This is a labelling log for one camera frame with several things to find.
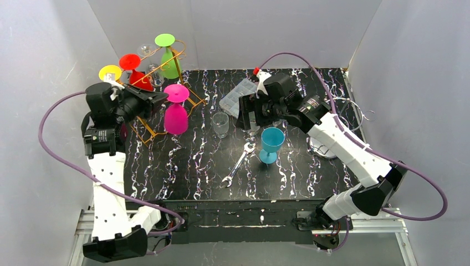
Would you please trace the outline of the pink wine glass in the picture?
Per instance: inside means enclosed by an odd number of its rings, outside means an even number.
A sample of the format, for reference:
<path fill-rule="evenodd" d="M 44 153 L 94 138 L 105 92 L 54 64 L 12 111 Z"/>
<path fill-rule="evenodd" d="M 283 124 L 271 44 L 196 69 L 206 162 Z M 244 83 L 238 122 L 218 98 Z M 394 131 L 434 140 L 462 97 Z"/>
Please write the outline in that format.
<path fill-rule="evenodd" d="M 188 129 L 188 114 L 182 106 L 189 95 L 189 90 L 181 84 L 172 84 L 164 89 L 170 105 L 165 111 L 164 128 L 172 135 L 180 135 Z"/>

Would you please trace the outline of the blue wine glass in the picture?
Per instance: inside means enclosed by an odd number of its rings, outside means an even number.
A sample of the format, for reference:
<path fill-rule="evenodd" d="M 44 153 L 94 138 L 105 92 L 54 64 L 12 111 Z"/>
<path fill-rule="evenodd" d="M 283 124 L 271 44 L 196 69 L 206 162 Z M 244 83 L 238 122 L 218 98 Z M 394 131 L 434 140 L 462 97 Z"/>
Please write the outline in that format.
<path fill-rule="evenodd" d="M 269 127 L 263 130 L 261 135 L 262 149 L 259 153 L 263 163 L 271 164 L 276 162 L 278 151 L 284 143 L 284 132 L 277 127 Z"/>

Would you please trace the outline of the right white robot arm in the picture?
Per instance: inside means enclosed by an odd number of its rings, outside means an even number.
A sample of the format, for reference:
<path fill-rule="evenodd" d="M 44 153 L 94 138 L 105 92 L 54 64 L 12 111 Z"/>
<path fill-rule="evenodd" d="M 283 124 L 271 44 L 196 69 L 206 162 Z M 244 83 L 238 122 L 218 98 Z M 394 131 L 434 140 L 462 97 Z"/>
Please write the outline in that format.
<path fill-rule="evenodd" d="M 248 130 L 251 112 L 260 127 L 285 120 L 324 145 L 359 180 L 355 187 L 319 204 L 313 223 L 328 228 L 352 214 L 376 216 L 399 188 L 406 169 L 367 152 L 368 145 L 338 120 L 328 103 L 317 95 L 302 96 L 289 75 L 271 75 L 259 68 L 253 73 L 258 79 L 257 90 L 239 97 L 236 126 Z"/>

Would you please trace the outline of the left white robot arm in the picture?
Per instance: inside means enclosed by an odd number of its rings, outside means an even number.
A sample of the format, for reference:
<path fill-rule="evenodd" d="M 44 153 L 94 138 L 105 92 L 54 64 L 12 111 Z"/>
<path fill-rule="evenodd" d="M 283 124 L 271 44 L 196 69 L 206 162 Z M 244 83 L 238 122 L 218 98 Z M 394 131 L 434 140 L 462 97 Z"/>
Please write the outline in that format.
<path fill-rule="evenodd" d="M 101 82 L 86 89 L 90 111 L 81 124 L 95 200 L 91 241 L 83 244 L 83 254 L 102 263 L 145 256 L 147 236 L 161 220 L 160 210 L 150 206 L 139 207 L 132 217 L 127 214 L 122 197 L 125 124 L 139 114 L 150 114 L 168 95 L 122 85 L 118 80 L 117 74 L 108 71 L 101 76 Z"/>

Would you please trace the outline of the orange glass yellow foot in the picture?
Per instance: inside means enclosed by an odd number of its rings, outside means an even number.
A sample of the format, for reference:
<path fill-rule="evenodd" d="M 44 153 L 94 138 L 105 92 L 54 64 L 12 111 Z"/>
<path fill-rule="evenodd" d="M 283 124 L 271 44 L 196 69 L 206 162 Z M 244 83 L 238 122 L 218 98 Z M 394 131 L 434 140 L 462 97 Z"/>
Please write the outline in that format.
<path fill-rule="evenodd" d="M 121 75 L 122 70 L 117 65 L 106 65 L 98 73 L 98 77 L 102 81 L 119 81 Z"/>

